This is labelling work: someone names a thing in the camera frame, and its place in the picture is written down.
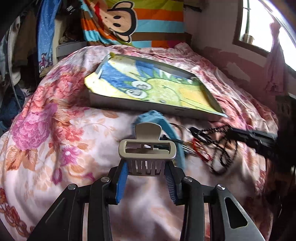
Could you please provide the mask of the beige plastic hair claw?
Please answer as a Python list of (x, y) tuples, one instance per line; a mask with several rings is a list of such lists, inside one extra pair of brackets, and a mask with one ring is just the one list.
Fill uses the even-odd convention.
[(161, 140), (162, 127), (156, 123), (139, 123), (134, 127), (135, 138), (121, 140), (118, 153), (133, 176), (160, 176), (165, 164), (177, 154), (175, 143)]

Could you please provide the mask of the pink window curtain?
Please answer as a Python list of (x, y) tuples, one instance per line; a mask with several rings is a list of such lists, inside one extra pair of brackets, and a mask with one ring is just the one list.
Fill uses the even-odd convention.
[(268, 54), (265, 69), (266, 86), (268, 92), (283, 93), (285, 90), (285, 57), (280, 45), (279, 34), (281, 25), (278, 21), (270, 24), (273, 45), (271, 52)]

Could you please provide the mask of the grey tray with drawing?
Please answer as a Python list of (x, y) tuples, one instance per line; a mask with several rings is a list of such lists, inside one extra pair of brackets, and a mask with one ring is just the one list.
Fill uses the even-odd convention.
[(227, 115), (199, 78), (145, 58), (109, 53), (84, 79), (91, 106), (218, 121)]

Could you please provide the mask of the striped monkey blanket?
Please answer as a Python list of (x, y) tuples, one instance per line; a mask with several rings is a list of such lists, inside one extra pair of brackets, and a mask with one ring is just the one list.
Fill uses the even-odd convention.
[(186, 42), (183, 1), (81, 1), (89, 45), (172, 48)]

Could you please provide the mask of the hanging clothes in wardrobe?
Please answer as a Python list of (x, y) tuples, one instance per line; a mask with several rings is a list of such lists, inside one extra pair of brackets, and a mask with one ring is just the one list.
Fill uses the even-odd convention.
[(34, 9), (27, 9), (1, 40), (1, 133), (8, 131), (38, 85), (36, 24)]

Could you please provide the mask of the blue dotted wardrobe curtain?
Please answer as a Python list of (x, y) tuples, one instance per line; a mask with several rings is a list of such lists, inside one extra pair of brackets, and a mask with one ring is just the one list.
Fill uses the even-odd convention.
[(59, 0), (41, 1), (37, 15), (37, 52), (39, 73), (53, 66), (53, 37), (55, 18), (60, 8)]

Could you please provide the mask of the window with dark frame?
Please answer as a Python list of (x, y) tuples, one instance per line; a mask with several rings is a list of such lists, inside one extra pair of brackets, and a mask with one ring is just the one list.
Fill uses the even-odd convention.
[(295, 70), (295, 35), (290, 33), (284, 19), (270, 1), (239, 1), (233, 44), (264, 57), (271, 52), (273, 37), (270, 25), (280, 25), (279, 41), (285, 63)]

